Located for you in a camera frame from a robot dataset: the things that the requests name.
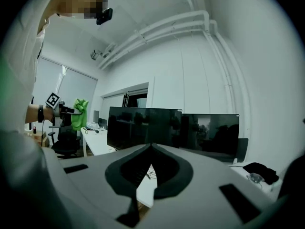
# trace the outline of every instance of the white shirt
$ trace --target white shirt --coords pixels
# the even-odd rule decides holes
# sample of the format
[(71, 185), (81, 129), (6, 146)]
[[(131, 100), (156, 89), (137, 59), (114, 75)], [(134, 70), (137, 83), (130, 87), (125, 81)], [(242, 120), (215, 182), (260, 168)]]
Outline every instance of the white shirt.
[(0, 130), (23, 133), (36, 81), (37, 57), (44, 39), (37, 35), (50, 0), (30, 0), (11, 25), (0, 50)]

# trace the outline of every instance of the cardboard box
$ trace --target cardboard box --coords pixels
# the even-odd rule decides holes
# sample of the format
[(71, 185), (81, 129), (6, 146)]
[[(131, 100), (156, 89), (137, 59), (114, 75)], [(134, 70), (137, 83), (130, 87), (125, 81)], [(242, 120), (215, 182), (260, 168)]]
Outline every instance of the cardboard box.
[[(33, 130), (29, 132), (24, 132), (25, 135), (29, 135), (31, 138), (33, 138), (37, 142), (41, 142), (41, 131), (36, 131), (36, 133), (33, 133)], [(47, 136), (46, 132), (43, 132), (42, 139), (44, 140), (45, 137)]]
[(44, 138), (44, 140), (42, 141), (42, 146), (41, 147), (49, 147), (50, 146), (50, 141), (48, 136), (46, 136)]

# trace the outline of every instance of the desk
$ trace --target desk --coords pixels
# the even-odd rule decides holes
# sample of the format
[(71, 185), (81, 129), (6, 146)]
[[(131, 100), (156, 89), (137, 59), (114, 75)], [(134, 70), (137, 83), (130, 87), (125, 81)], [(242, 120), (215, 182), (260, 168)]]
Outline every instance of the desk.
[[(249, 175), (249, 173), (245, 169), (243, 169), (243, 167), (250, 163), (252, 162), (237, 163), (235, 165), (232, 165), (230, 168), (237, 172), (239, 175), (241, 175), (243, 178), (248, 180), (247, 175)], [(283, 183), (281, 178), (279, 178), (278, 181), (274, 182), (272, 185), (268, 185), (265, 182), (261, 182), (261, 186), (260, 184), (256, 184), (252, 181), (249, 182), (253, 184), (253, 186), (257, 186), (259, 189), (261, 189), (273, 202), (277, 200)]]
[[(99, 133), (96, 133), (95, 131), (88, 131), (88, 134), (86, 134), (85, 130), (81, 129), (81, 133), (84, 157), (87, 156), (86, 144), (89, 146), (94, 156), (115, 152), (113, 147), (107, 145), (106, 130), (100, 129)], [(151, 179), (145, 176), (137, 189), (137, 200), (149, 208), (153, 206), (153, 194), (154, 190), (158, 186), (157, 179), (154, 178), (156, 178), (156, 176), (152, 175)]]
[(86, 144), (88, 144), (92, 153), (96, 155), (104, 155), (111, 152), (114, 152), (115, 149), (107, 145), (107, 131), (104, 129), (99, 129), (99, 133), (95, 131), (86, 131), (82, 128), (82, 144), (84, 150), (84, 157), (87, 157)]

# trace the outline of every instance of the monitor screen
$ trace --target monitor screen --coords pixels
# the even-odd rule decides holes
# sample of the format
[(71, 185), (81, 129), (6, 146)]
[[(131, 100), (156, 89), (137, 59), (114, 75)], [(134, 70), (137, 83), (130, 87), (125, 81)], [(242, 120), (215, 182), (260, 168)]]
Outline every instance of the monitor screen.
[(176, 109), (110, 107), (107, 144), (117, 149), (148, 143), (179, 147), (181, 115)]
[(237, 114), (183, 114), (180, 147), (231, 161), (237, 152), (238, 132)]
[(107, 120), (99, 118), (99, 127), (103, 127), (107, 130)]

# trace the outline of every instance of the black rubber strip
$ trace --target black rubber strip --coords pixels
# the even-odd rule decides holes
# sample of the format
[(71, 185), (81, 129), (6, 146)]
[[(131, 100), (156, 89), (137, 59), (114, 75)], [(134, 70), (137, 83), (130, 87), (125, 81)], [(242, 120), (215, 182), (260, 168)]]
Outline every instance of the black rubber strip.
[(69, 174), (69, 173), (84, 170), (84, 169), (87, 169), (87, 168), (88, 168), (88, 166), (83, 164), (83, 165), (71, 166), (71, 167), (64, 168), (64, 171), (66, 172), (66, 174)]
[(233, 184), (221, 186), (219, 189), (244, 224), (261, 213)]

